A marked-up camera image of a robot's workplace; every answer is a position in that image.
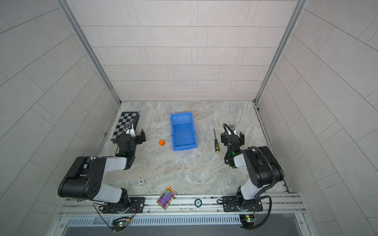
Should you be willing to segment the yellow black screwdriver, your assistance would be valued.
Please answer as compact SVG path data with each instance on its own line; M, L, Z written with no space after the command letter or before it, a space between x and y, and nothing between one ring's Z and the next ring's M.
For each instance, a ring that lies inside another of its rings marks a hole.
M214 142L215 142L215 152L220 152L220 147L219 147L219 143L218 143L217 134L216 134L215 129L214 129L214 136L215 136L215 139L214 139Z

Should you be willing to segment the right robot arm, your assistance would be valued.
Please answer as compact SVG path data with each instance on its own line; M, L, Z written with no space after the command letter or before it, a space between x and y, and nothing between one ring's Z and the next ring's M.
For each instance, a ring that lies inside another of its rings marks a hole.
M236 135L234 129L223 124L224 133L221 142L227 147L224 163L232 168L247 168L247 182L238 188L233 203L241 211L247 211L262 199L261 194L283 181L284 172L267 146L251 146L241 149L245 144L245 135Z

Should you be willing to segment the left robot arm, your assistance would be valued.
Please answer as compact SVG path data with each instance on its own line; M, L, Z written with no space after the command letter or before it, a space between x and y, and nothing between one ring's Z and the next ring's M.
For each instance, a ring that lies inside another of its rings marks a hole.
M125 211L130 206L127 190L103 183L103 175L130 169L135 160L137 145L145 141L143 130L137 136L126 131L118 138L119 152L115 156L77 157L60 183L58 195L62 198L104 202L112 211Z

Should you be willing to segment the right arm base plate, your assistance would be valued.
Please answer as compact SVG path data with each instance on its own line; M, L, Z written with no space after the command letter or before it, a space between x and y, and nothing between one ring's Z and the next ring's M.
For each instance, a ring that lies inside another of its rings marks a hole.
M263 211L261 200L245 200L243 197L222 196L217 203L223 206L224 212L254 212Z

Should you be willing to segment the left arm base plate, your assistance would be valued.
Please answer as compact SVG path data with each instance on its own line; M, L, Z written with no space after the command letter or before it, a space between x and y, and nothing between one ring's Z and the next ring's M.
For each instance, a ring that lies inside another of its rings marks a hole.
M142 213L144 204L144 197L128 197L118 203L105 203L99 207L99 211L104 214Z

